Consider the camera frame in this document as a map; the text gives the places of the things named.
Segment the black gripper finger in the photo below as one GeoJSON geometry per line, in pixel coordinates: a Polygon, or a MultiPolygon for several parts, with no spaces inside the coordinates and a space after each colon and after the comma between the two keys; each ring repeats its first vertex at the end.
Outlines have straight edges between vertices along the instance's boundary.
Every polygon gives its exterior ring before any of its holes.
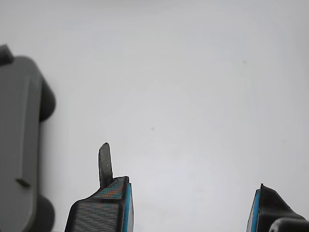
{"type": "Polygon", "coordinates": [[[261,184],[256,190],[247,232],[307,232],[309,221],[297,214],[273,189],[261,184]]]}
{"type": "Polygon", "coordinates": [[[70,208],[66,232],[132,232],[134,207],[128,176],[113,177],[110,146],[98,152],[99,189],[70,208]]]}

